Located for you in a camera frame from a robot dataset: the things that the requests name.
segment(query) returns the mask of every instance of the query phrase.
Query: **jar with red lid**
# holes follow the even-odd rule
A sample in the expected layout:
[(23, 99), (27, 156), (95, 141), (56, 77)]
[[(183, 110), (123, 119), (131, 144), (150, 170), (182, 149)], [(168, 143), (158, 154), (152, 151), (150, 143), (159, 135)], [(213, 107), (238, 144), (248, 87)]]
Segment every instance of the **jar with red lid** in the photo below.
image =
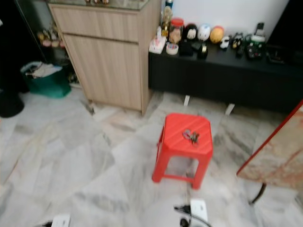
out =
[(169, 41), (173, 44), (177, 44), (182, 37), (184, 21), (181, 18), (172, 18), (169, 28)]

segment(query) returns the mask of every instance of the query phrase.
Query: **red plastic stool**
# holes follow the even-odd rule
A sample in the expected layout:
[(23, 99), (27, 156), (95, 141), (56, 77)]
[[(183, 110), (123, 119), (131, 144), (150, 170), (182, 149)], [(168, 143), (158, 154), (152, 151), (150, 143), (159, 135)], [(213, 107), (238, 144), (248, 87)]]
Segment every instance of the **red plastic stool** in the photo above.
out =
[[(185, 130), (199, 133), (197, 143), (183, 136)], [(199, 189), (213, 155), (210, 122), (201, 116), (171, 113), (166, 116), (164, 127), (158, 143), (156, 166), (152, 174), (154, 182), (163, 177), (191, 182), (193, 189)], [(194, 178), (166, 175), (165, 170), (172, 156), (195, 158), (199, 161)]]

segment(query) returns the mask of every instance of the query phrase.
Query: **cabinet door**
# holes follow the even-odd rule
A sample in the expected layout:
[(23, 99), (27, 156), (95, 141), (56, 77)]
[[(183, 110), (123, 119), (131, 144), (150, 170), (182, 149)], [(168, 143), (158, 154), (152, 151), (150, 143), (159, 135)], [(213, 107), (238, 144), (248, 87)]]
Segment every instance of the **cabinet door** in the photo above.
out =
[(64, 35), (88, 99), (141, 110), (139, 46)]

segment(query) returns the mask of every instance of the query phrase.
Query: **glass countertop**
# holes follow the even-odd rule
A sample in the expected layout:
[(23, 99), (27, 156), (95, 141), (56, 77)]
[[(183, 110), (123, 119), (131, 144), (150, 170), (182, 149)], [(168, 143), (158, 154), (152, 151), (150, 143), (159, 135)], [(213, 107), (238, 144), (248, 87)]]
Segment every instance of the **glass countertop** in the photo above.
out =
[(149, 0), (109, 0), (108, 4), (95, 3), (94, 0), (91, 0), (90, 3), (87, 3), (85, 0), (49, 0), (48, 2), (51, 4), (140, 10), (148, 1)]

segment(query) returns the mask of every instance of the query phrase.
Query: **green basket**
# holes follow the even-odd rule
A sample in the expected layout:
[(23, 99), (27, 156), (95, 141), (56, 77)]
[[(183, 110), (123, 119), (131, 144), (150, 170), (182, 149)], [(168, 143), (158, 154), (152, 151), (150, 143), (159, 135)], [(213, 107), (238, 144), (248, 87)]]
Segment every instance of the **green basket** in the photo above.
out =
[(64, 70), (62, 69), (43, 78), (30, 79), (25, 75), (25, 72), (30, 67), (37, 66), (39, 64), (40, 62), (34, 61), (23, 66), (20, 70), (30, 92), (50, 98), (63, 98), (68, 95), (71, 91), (71, 87), (65, 76)]

